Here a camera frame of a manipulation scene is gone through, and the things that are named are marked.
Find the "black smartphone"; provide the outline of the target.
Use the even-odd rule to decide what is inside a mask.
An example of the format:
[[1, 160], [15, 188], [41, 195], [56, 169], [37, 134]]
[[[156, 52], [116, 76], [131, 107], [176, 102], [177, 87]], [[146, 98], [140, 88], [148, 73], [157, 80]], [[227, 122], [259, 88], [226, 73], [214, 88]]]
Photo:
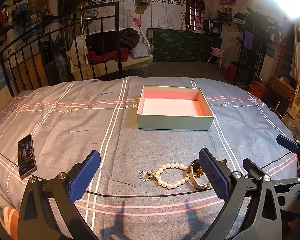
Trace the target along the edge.
[[32, 136], [29, 134], [18, 141], [18, 170], [20, 179], [25, 179], [37, 170]]

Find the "blue striped bed sheet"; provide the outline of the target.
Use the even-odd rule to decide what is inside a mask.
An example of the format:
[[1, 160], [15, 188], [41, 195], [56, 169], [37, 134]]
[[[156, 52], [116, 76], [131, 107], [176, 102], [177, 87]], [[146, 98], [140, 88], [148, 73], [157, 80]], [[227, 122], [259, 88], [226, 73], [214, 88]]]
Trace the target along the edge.
[[[144, 86], [198, 88], [215, 119], [208, 131], [140, 130]], [[75, 204], [99, 239], [200, 239], [223, 206], [213, 189], [190, 183], [168, 190], [139, 172], [188, 165], [202, 148], [233, 171], [251, 159], [273, 179], [297, 175], [296, 156], [276, 137], [291, 131], [263, 103], [227, 83], [158, 77], [66, 82], [24, 92], [0, 111], [0, 201], [19, 208], [27, 184], [18, 173], [17, 143], [32, 135], [36, 176], [68, 172], [92, 151], [102, 166]]]

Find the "gold flower brooch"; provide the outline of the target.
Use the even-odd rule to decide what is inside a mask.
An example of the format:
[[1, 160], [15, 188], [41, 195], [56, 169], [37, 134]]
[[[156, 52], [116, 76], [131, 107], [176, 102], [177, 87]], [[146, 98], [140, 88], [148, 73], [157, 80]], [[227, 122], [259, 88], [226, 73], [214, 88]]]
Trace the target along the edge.
[[147, 173], [147, 181], [151, 181], [151, 180], [157, 180], [157, 178], [160, 176], [160, 172], [153, 172], [150, 171]]

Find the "red bucket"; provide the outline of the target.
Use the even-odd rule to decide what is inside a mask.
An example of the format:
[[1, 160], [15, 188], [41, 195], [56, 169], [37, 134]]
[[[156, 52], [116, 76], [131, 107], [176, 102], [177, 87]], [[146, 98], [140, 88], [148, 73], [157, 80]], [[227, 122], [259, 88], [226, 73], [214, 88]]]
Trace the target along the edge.
[[267, 89], [267, 84], [261, 79], [255, 80], [251, 83], [249, 85], [248, 92], [257, 98], [262, 99]]

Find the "pale green pink-lined box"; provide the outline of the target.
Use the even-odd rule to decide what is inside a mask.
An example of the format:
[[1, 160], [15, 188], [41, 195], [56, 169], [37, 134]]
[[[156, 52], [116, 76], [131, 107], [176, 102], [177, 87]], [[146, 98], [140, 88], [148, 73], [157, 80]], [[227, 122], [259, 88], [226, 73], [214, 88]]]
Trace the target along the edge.
[[143, 86], [139, 129], [207, 131], [215, 115], [199, 88]]

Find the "pink basin on stool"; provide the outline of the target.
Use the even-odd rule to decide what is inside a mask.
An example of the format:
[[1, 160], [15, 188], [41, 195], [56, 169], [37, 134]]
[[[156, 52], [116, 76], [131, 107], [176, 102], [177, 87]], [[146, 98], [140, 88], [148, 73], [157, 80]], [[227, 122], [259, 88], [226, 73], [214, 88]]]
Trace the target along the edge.
[[215, 47], [211, 48], [211, 52], [210, 52], [211, 56], [208, 59], [207, 63], [209, 63], [211, 61], [211, 59], [215, 56], [217, 57], [217, 63], [219, 65], [219, 67], [222, 67], [222, 59], [224, 58], [224, 51]]

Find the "white wicker swing seat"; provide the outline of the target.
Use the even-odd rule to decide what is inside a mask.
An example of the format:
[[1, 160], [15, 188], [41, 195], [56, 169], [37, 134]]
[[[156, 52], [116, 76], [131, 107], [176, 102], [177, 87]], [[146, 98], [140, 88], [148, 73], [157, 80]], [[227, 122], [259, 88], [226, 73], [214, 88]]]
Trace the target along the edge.
[[121, 29], [120, 54], [114, 41], [115, 30], [76, 37], [67, 52], [75, 80], [99, 78], [123, 70], [149, 66], [153, 57], [150, 44], [139, 27]]

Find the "green patterned cabinet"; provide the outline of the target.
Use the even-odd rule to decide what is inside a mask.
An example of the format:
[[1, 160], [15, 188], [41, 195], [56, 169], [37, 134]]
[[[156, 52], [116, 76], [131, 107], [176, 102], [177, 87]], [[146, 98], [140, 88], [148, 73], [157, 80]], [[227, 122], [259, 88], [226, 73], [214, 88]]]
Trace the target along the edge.
[[220, 37], [173, 29], [148, 28], [147, 38], [154, 62], [207, 62], [222, 46]]

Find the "red and black clothes pile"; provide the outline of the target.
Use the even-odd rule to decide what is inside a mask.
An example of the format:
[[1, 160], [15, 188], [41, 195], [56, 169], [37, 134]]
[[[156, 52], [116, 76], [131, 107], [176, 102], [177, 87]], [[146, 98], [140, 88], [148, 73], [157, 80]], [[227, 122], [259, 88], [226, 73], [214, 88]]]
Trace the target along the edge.
[[116, 31], [105, 31], [90, 34], [85, 37], [85, 45], [90, 64], [104, 63], [110, 60], [118, 61], [117, 49], [120, 49], [121, 61], [128, 61], [130, 51], [139, 43], [140, 37], [137, 30], [126, 28], [119, 31], [117, 44]]

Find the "grey pillow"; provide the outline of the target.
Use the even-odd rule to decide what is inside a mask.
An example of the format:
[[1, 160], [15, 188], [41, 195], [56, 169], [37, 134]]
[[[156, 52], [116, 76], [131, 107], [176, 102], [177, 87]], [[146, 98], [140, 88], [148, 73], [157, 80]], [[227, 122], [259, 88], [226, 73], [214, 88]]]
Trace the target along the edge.
[[138, 43], [135, 48], [130, 51], [131, 58], [138, 59], [142, 57], [149, 57], [150, 50], [147, 45], [143, 43]]

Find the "red phone booth cabinet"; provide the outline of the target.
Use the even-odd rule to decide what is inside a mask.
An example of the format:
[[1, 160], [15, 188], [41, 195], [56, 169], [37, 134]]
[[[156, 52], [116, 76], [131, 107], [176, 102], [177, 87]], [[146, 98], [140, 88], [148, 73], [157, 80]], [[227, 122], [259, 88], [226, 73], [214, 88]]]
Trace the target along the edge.
[[203, 29], [205, 0], [186, 0], [185, 23], [189, 31]]

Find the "black iron bed frame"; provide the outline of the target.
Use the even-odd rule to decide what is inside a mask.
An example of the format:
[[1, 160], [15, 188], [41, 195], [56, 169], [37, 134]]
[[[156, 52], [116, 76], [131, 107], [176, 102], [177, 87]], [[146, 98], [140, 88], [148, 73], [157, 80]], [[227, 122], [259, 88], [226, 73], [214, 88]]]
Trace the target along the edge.
[[76, 37], [115, 30], [119, 43], [119, 3], [90, 5], [61, 16], [46, 16], [0, 52], [11, 96], [24, 90], [72, 81], [67, 52]]

